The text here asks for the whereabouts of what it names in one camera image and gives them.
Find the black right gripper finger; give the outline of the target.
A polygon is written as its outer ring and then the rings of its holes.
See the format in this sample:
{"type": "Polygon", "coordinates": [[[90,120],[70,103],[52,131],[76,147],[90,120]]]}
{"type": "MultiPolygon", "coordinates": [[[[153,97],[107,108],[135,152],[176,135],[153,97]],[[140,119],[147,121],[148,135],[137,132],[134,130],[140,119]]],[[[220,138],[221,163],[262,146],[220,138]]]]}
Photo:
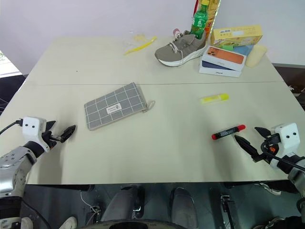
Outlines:
{"type": "Polygon", "coordinates": [[[264,127],[255,127],[255,130],[265,139],[271,135],[271,131],[264,127]]]}
{"type": "Polygon", "coordinates": [[[256,148],[254,148],[250,142],[248,142],[245,138],[235,135],[235,140],[237,141],[238,145],[247,152],[250,156],[258,156],[258,152],[256,148]]]}

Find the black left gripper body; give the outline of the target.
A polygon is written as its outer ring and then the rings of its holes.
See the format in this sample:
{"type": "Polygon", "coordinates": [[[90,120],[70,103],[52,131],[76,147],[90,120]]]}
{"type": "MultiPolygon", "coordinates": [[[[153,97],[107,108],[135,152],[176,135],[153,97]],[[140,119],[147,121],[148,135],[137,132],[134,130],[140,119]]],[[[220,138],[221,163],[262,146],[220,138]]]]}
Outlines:
{"type": "Polygon", "coordinates": [[[42,139],[48,145],[50,150],[56,146],[57,142],[61,141],[61,137],[53,135],[51,131],[43,132],[42,139]]]}

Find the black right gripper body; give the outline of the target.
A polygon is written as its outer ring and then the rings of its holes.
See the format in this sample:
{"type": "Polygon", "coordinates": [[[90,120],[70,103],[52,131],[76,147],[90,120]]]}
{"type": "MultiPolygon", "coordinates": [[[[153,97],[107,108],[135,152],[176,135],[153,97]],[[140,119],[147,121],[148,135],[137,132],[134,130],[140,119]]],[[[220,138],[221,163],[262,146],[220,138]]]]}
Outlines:
{"type": "Polygon", "coordinates": [[[280,136],[279,134],[269,134],[264,137],[264,141],[261,144],[261,154],[256,154],[253,158],[254,162],[264,160],[267,163],[271,163],[272,159],[275,159],[276,154],[279,151],[280,136]]]}

